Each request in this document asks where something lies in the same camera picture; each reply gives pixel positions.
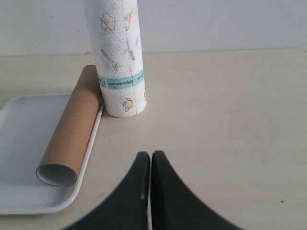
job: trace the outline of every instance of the white wall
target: white wall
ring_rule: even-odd
[[[307,0],[138,0],[144,52],[307,48]],[[0,0],[0,56],[91,50],[81,0]]]

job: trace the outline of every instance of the brown cardboard tube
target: brown cardboard tube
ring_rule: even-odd
[[[86,66],[36,169],[41,181],[54,186],[68,186],[76,181],[100,100],[96,66]]]

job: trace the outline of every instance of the table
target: table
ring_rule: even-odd
[[[0,57],[0,107],[71,92],[89,56]],[[247,230],[306,229],[307,53],[302,49],[144,55],[148,104],[103,114],[75,202],[43,216],[0,217],[1,230],[60,229],[117,186],[140,150],[164,150],[187,186]]]

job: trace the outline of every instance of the plastic tray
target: plastic tray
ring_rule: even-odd
[[[26,95],[11,100],[0,110],[0,215],[54,213],[75,200],[102,106],[76,183],[54,187],[41,182],[35,174],[69,97],[70,94]]]

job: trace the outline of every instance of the teal band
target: teal band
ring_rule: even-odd
[[[100,75],[98,75],[98,77],[99,83],[103,88],[120,90],[140,84],[144,80],[144,70],[141,70],[138,74],[134,76],[124,78],[104,78]]]

